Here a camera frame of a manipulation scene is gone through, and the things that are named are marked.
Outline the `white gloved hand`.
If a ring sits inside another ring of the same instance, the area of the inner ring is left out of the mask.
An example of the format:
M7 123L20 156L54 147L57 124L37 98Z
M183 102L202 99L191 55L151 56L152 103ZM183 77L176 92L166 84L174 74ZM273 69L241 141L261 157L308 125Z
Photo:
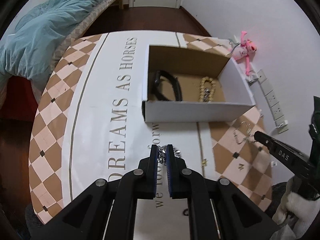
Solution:
M277 207L272 220L280 225L284 223L288 212L293 213L298 218L293 227L293 232L297 239L300 239L307 232L319 213L319 199L307 200L293 192L293 181L293 177L288 180L285 193L281 198L280 204Z

